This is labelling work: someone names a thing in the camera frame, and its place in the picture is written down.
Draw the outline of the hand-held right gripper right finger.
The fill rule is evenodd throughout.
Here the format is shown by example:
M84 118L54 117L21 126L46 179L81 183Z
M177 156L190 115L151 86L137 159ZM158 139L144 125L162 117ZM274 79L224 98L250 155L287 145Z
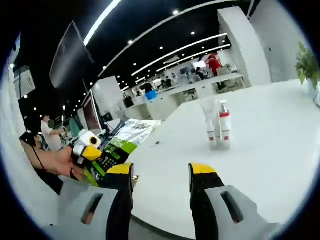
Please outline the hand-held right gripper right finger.
M258 213L257 204L224 185L208 164L189 163L190 209L197 240L272 240L281 229Z

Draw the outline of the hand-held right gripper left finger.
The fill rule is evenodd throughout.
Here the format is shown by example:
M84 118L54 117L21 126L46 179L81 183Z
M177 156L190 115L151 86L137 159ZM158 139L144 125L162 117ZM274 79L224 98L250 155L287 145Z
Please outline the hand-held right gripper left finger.
M133 209L133 163L110 168L101 187L68 179L59 196L57 224L42 228L51 240L127 240Z

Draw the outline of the person's left hand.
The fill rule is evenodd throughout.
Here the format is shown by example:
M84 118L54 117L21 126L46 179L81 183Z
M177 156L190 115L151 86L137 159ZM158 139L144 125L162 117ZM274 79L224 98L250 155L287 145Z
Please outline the person's left hand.
M65 176L78 181L83 181L85 178L85 172L82 168L78 167L72 159L72 148L70 146L65 147L56 154L56 171L59 175Z

